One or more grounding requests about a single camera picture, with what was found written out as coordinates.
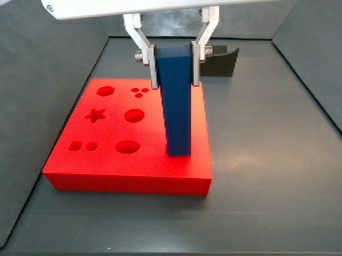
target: blue rectangular block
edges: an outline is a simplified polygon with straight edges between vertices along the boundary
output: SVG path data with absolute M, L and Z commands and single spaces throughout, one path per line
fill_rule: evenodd
M 189 46 L 157 49 L 156 66 L 169 156 L 191 155 L 191 82 Z

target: gray floor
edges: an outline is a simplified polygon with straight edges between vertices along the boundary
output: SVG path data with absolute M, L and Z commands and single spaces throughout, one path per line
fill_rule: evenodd
M 57 192 L 41 177 L 2 252 L 342 252 L 340 134 L 271 42 L 214 42 L 240 54 L 232 78 L 203 78 L 208 197 Z M 147 77 L 135 50 L 111 40 L 92 77 Z

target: red block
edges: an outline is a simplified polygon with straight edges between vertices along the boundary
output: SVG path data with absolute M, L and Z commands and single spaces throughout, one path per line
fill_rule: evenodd
M 202 87 L 192 87 L 191 156 L 169 157 L 160 92 L 149 84 L 89 82 L 43 170 L 57 190 L 207 195 L 212 172 Z

